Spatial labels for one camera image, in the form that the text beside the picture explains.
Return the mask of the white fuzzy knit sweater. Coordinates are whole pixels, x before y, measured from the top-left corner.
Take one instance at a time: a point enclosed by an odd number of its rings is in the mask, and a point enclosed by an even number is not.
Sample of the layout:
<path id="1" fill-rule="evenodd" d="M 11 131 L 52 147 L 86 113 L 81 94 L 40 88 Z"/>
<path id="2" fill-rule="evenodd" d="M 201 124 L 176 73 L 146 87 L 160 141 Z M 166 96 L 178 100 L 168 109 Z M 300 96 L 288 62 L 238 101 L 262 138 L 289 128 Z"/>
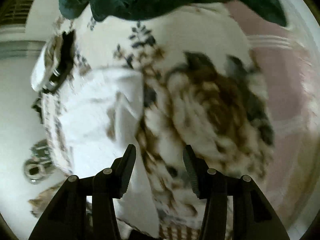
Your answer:
<path id="1" fill-rule="evenodd" d="M 143 77 L 127 68 L 100 68 L 75 76 L 60 92 L 58 120 L 72 149 L 72 172 L 81 178 L 97 174 L 121 157 L 136 133 L 143 113 Z M 129 187 L 116 200 L 117 217 L 152 237 L 159 218 L 140 154 Z"/>

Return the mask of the pink bed sheet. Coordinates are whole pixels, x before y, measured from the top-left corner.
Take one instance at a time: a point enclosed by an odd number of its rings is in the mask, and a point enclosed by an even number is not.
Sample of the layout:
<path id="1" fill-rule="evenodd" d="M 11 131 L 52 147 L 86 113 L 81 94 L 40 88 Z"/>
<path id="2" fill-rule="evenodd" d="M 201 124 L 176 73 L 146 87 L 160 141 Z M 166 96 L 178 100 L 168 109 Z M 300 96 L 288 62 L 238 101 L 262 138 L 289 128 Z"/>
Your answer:
<path id="1" fill-rule="evenodd" d="M 301 13 L 285 9 L 287 27 L 267 22 L 241 2 L 227 8 L 249 39 L 268 87 L 276 133 L 267 197 L 284 225 L 306 230 L 318 212 L 319 50 Z"/>

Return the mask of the floral and checked bed blanket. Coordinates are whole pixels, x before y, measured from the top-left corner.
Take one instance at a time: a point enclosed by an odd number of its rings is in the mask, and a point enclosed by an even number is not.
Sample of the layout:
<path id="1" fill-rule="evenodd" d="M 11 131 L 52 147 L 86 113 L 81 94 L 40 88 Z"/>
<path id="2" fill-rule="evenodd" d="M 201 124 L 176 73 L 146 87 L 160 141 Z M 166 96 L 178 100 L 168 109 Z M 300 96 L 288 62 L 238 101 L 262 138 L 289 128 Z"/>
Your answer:
<path id="1" fill-rule="evenodd" d="M 73 68 L 55 94 L 44 94 L 49 41 L 74 32 Z M 100 68 L 127 68 L 143 77 L 143 113 L 135 144 L 142 156 L 163 239 L 197 239 L 205 201 L 196 197 L 183 163 L 190 145 L 221 173 L 247 174 L 263 184 L 272 160 L 274 132 L 267 89 L 253 50 L 227 8 L 219 3 L 183 6 L 147 21 L 93 18 L 90 7 L 54 31 L 31 75 L 39 92 L 50 157 L 66 175 L 72 149 L 58 120 L 60 92 L 75 76 Z"/>

